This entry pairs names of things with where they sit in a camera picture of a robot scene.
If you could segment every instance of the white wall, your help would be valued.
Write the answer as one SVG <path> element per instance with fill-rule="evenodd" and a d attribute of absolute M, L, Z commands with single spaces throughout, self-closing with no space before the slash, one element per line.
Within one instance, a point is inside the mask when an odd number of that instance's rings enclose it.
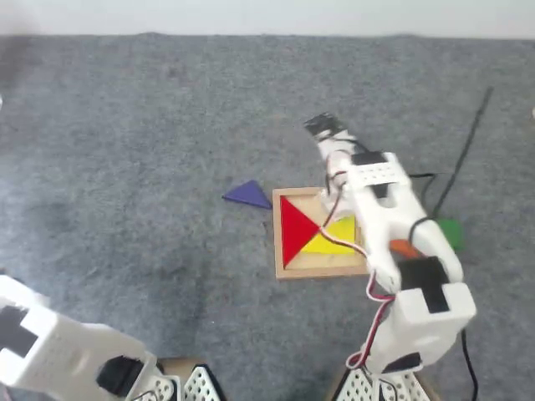
<path fill-rule="evenodd" d="M 0 0 L 0 34 L 535 38 L 535 0 Z"/>

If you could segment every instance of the yellow triangle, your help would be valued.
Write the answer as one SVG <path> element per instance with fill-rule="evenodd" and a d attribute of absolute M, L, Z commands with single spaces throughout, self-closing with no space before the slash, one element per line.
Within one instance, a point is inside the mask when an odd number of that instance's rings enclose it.
<path fill-rule="evenodd" d="M 354 243 L 354 217 L 345 217 L 327 226 L 327 232 L 340 240 Z M 330 242 L 319 232 L 310 242 L 301 249 L 306 253 L 326 253 L 329 255 L 352 254 L 354 250 L 347 246 L 336 245 Z"/>

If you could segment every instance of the tangram puzzle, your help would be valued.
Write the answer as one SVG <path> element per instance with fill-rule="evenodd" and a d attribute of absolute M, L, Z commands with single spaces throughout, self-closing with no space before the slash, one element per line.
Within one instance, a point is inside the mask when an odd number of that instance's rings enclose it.
<path fill-rule="evenodd" d="M 327 241 L 319 232 L 328 215 L 318 197 L 319 191 L 320 188 L 273 191 L 275 274 L 279 279 L 367 274 L 359 253 Z M 360 244 L 354 217 L 332 222 L 327 232 Z"/>

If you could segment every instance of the wooden puzzle frame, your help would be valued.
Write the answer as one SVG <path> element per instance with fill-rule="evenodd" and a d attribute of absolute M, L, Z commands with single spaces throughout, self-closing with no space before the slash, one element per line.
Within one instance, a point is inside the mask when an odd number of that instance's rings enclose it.
<path fill-rule="evenodd" d="M 318 198 L 321 188 L 283 188 L 273 190 L 273 232 L 275 243 L 275 277 L 277 279 L 290 278 L 319 278 L 359 276 L 368 274 L 365 259 L 358 253 L 352 255 L 324 255 L 300 253 L 288 263 L 283 264 L 283 230 L 281 226 L 281 196 L 286 196 L 297 208 L 305 206 L 307 216 L 315 222 L 323 222 L 327 211 Z M 358 225 L 355 225 L 355 240 L 361 245 L 361 235 Z"/>

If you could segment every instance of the gray carpet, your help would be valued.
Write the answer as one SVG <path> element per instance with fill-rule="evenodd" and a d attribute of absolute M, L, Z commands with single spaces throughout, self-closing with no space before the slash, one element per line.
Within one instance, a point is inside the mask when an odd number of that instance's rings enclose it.
<path fill-rule="evenodd" d="M 520 41 L 0 38 L 0 266 L 71 317 L 205 357 L 233 400 L 320 400 L 375 312 L 364 278 L 276 282 L 270 212 L 222 193 L 321 185 L 302 122 L 325 110 L 410 172 L 450 172 L 491 84 L 443 214 L 464 227 L 481 399 L 530 400 L 534 70 Z M 460 344 L 426 372 L 469 399 Z"/>

